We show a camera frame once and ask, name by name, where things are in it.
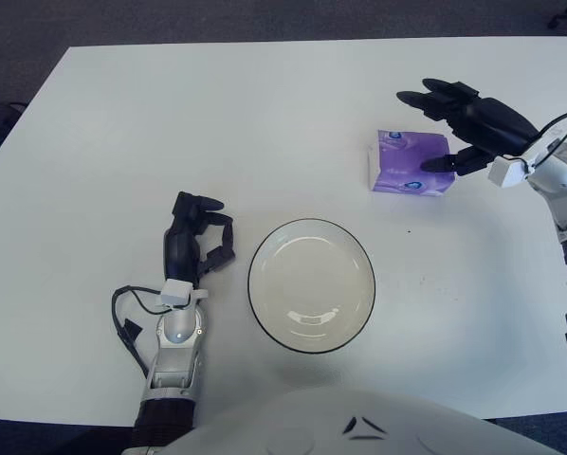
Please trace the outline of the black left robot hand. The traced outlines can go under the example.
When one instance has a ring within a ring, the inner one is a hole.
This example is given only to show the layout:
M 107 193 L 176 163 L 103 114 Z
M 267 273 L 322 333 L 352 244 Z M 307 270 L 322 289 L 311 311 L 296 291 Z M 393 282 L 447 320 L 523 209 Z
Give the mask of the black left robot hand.
M 233 219 L 221 210 L 224 204 L 206 196 L 181 191 L 175 200 L 171 226 L 165 231 L 163 259 L 165 279 L 190 282 L 199 287 L 200 280 L 235 259 Z M 222 227 L 222 244 L 201 259 L 197 238 L 209 226 Z

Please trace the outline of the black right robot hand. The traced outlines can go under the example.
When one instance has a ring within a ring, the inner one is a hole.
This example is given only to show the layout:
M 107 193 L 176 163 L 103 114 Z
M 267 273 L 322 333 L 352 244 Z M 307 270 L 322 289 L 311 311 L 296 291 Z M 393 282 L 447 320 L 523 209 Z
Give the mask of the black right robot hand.
M 430 158 L 420 165 L 427 173 L 478 172 L 495 157 L 519 156 L 538 130 L 517 111 L 462 82 L 424 79 L 426 93 L 400 91 L 397 98 L 434 121 L 447 123 L 454 136 L 468 146 L 454 155 Z

